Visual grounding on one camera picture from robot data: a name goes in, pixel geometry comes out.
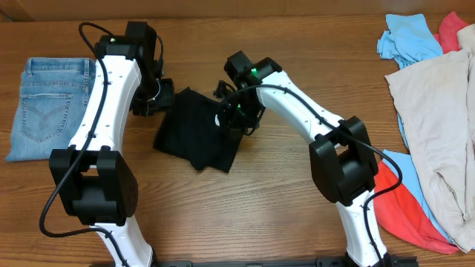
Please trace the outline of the black t-shirt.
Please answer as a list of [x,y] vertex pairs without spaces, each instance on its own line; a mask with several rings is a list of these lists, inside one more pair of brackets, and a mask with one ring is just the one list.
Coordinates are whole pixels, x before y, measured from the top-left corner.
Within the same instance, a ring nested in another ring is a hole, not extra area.
[[220,103],[186,88],[175,95],[154,139],[153,148],[188,160],[196,171],[212,167],[228,173],[240,140],[227,140]]

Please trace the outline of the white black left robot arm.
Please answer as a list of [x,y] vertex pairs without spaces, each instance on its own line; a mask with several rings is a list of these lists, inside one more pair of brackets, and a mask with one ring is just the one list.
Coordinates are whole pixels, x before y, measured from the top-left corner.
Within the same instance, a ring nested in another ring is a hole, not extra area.
[[49,169],[56,187],[39,229],[61,238],[95,232],[115,266],[158,266],[134,213],[138,181],[122,155],[129,114],[170,111],[174,85],[163,78],[163,42],[147,22],[129,21],[123,35],[105,30],[89,47],[96,77],[80,126],[66,149],[54,149]]

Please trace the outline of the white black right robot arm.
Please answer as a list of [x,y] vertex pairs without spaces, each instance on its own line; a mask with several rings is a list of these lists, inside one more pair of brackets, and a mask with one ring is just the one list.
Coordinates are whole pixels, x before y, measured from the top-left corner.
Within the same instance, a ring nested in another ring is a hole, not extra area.
[[222,100],[216,122],[227,139],[250,136],[266,109],[282,116],[309,148],[313,182],[335,204],[347,238],[343,266],[388,266],[373,208],[375,148],[357,117],[348,120],[329,112],[305,94],[271,58],[252,63],[242,52],[223,67],[235,85],[216,90]]

